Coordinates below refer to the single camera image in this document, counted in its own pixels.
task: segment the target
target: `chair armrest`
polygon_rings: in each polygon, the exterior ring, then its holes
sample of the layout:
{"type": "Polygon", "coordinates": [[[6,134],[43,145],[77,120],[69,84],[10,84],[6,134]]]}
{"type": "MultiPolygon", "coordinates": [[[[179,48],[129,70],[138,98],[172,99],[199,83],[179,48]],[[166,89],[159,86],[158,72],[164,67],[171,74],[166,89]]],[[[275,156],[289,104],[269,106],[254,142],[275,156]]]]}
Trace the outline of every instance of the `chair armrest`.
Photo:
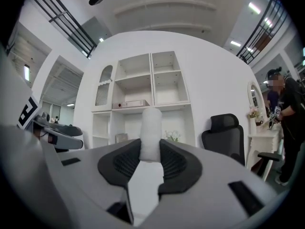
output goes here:
{"type": "Polygon", "coordinates": [[[279,154],[274,153],[266,153],[262,152],[257,155],[259,158],[267,159],[267,160],[273,160],[273,161],[280,161],[282,159],[282,156],[279,154]]]}

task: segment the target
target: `black pants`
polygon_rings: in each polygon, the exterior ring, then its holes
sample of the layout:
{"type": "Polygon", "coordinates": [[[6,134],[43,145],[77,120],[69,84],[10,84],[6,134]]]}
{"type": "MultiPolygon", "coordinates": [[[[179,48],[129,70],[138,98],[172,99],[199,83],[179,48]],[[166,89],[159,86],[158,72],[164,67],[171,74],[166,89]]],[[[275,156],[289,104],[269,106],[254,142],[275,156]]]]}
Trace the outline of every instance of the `black pants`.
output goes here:
{"type": "Polygon", "coordinates": [[[292,175],[295,167],[297,154],[300,151],[302,144],[301,140],[295,140],[288,129],[283,126],[284,131],[284,149],[285,149],[285,164],[282,166],[281,182],[287,182],[292,175]]]}

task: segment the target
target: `black office chair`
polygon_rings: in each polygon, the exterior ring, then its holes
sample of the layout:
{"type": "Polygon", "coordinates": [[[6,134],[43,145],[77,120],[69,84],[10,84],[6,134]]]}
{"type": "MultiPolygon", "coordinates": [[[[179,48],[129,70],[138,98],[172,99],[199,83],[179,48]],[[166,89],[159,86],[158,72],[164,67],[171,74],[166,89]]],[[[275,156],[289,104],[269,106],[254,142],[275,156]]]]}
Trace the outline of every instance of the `black office chair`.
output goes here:
{"type": "MultiPolygon", "coordinates": [[[[244,130],[237,117],[234,114],[221,114],[212,116],[211,121],[211,129],[201,135],[204,148],[229,156],[244,166],[244,130]]],[[[263,159],[258,176],[263,175],[269,160],[281,160],[281,155],[273,153],[259,153],[258,157],[263,159]]]]}

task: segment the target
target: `paper towel roll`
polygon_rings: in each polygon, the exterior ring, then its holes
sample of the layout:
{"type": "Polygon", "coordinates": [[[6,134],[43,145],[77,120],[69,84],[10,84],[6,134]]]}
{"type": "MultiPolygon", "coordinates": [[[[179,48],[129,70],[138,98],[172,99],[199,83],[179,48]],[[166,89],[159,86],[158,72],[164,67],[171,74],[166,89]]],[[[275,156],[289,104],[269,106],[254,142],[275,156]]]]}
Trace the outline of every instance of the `paper towel roll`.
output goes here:
{"type": "Polygon", "coordinates": [[[159,109],[148,108],[142,114],[140,160],[160,162],[159,142],[162,137],[162,113],[159,109]]]}

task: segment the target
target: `railing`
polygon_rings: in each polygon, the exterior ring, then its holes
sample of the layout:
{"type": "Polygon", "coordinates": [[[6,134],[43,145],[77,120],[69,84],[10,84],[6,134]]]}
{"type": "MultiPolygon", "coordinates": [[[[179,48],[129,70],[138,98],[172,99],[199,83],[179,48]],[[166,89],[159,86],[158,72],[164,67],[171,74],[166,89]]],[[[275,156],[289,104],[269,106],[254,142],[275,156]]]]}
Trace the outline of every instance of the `railing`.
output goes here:
{"type": "Polygon", "coordinates": [[[251,63],[281,28],[287,15],[279,0],[269,0],[256,28],[236,56],[246,64],[251,63]]]}
{"type": "Polygon", "coordinates": [[[34,0],[49,16],[50,23],[66,37],[69,37],[82,53],[89,58],[97,44],[76,21],[60,0],[34,0]]]}

